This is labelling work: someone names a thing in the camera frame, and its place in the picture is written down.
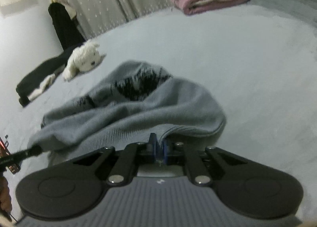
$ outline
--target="gray ribbed base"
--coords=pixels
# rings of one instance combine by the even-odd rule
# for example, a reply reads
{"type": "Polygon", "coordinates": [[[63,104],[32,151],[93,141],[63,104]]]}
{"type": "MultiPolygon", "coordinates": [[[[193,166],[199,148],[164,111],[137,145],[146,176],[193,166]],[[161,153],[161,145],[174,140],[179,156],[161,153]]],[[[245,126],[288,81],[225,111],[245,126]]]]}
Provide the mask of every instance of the gray ribbed base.
{"type": "Polygon", "coordinates": [[[25,217],[19,227],[295,227],[295,216],[256,220],[227,208],[210,188],[193,185],[186,176],[135,177],[112,188],[90,212],[75,219],[44,222],[25,217]]]}

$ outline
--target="black wire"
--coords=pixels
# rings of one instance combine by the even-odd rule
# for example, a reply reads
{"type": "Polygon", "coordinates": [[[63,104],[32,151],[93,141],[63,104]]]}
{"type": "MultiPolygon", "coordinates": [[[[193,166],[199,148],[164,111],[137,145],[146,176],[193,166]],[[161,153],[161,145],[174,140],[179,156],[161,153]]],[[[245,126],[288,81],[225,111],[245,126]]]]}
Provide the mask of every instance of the black wire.
{"type": "Polygon", "coordinates": [[[15,220],[17,222],[17,220],[10,214],[10,216],[13,218],[13,220],[15,220]]]}

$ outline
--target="white stuffed dog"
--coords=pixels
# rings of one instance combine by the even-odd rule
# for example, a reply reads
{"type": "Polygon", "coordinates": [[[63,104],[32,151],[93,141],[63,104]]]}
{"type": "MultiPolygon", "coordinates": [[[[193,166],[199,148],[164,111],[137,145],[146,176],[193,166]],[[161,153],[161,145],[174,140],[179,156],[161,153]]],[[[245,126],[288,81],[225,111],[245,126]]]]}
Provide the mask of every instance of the white stuffed dog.
{"type": "Polygon", "coordinates": [[[99,44],[92,40],[86,41],[82,46],[73,50],[67,66],[63,71],[63,78],[66,81],[73,79],[78,72],[88,72],[97,66],[101,61],[101,56],[96,50],[99,44]]]}

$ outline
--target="white bed sheet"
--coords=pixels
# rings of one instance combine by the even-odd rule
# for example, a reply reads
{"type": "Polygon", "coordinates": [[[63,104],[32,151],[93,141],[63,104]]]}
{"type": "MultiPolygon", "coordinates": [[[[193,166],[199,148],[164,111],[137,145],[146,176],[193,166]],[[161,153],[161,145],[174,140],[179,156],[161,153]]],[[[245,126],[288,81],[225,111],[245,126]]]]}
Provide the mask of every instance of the white bed sheet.
{"type": "MultiPolygon", "coordinates": [[[[45,112],[84,94],[123,61],[146,60],[205,86],[227,116],[217,146],[298,178],[305,194],[297,215],[316,218],[314,6],[300,0],[252,0],[191,17],[166,9],[130,22],[97,38],[100,52],[107,54],[97,69],[70,83],[59,77],[35,102],[12,115],[2,132],[14,141],[11,151],[24,149],[45,112]]],[[[6,173],[11,190],[47,164],[45,154],[25,161],[15,176],[6,173]]],[[[12,213],[19,217],[11,195],[12,213]]]]}

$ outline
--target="hand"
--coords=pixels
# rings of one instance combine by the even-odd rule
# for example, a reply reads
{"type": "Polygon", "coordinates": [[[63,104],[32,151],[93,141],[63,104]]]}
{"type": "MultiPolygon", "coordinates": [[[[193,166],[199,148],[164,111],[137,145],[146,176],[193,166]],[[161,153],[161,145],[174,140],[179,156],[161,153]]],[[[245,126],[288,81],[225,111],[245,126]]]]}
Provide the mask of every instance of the hand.
{"type": "Polygon", "coordinates": [[[8,187],[8,181],[5,177],[0,178],[0,186],[1,186],[1,193],[0,193],[1,209],[10,213],[12,211],[12,204],[11,204],[10,190],[8,187]]]}

